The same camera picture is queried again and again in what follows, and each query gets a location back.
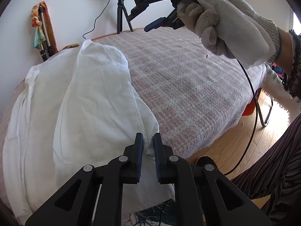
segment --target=triangular cutout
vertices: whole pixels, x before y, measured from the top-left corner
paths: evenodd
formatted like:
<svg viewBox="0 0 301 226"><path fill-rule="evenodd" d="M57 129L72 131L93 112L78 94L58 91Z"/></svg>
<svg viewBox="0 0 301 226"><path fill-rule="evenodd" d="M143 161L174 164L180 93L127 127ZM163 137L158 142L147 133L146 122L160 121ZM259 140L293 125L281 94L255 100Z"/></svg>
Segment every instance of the triangular cutout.
<svg viewBox="0 0 301 226"><path fill-rule="evenodd" d="M224 204L228 211L231 211L243 205L243 201L221 180L217 179L216 184L219 187L219 191L222 195Z"/></svg>
<svg viewBox="0 0 301 226"><path fill-rule="evenodd" d="M58 198L55 202L55 206L65 211L70 211L81 183L82 181L80 179L76 180L76 182L60 198Z"/></svg>

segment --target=striped pants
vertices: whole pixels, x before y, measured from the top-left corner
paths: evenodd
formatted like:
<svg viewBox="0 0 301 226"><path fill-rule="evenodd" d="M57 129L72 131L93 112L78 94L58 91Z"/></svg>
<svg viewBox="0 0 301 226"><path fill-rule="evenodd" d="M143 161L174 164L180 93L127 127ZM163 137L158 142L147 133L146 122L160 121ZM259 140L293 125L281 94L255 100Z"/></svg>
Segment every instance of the striped pants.
<svg viewBox="0 0 301 226"><path fill-rule="evenodd" d="M231 181L250 199L271 195L262 210L273 225L282 224L301 198L301 114L253 166Z"/></svg>

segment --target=person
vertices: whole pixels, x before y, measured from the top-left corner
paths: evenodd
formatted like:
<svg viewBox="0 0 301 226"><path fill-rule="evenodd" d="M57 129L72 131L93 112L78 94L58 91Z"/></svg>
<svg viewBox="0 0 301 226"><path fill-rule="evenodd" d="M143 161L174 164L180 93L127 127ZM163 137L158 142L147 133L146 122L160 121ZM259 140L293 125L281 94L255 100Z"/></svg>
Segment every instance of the person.
<svg viewBox="0 0 301 226"><path fill-rule="evenodd" d="M199 4L193 0L179 3L178 17L200 37L204 47L229 58L243 58L240 52L264 55L267 62L275 62L287 74L285 90L301 99L301 35L281 30L244 0L197 1ZM264 33L269 37L265 37L267 43L262 43ZM253 65L244 60L245 68ZM250 199L270 195L263 212L273 225L291 225L301 210L301 115L253 166L231 181Z"/></svg>

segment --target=sleeve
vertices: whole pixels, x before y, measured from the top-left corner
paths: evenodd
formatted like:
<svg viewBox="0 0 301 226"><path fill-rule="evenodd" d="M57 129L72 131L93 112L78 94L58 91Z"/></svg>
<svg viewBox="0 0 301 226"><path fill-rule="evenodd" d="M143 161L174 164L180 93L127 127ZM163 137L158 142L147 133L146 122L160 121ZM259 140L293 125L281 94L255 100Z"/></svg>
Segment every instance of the sleeve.
<svg viewBox="0 0 301 226"><path fill-rule="evenodd" d="M290 95L301 99L301 34L297 35L294 30L289 31L293 49L293 67L290 72L291 77L283 81L283 86Z"/></svg>

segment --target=glove cuff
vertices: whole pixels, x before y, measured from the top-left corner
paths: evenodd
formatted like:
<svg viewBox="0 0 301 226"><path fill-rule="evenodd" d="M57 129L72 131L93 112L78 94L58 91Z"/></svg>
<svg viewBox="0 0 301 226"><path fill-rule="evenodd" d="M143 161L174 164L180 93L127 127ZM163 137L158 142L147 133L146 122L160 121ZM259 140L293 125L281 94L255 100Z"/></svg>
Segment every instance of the glove cuff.
<svg viewBox="0 0 301 226"><path fill-rule="evenodd" d="M266 32L268 33L268 35L270 36L270 38L272 39L272 41L275 45L276 53L274 55L272 55L268 60L268 62L271 63L279 57L279 54L281 52L280 33L273 20L266 19L258 14L257 14L257 16L255 16L255 20L258 22L258 24L260 24L266 30Z"/></svg>

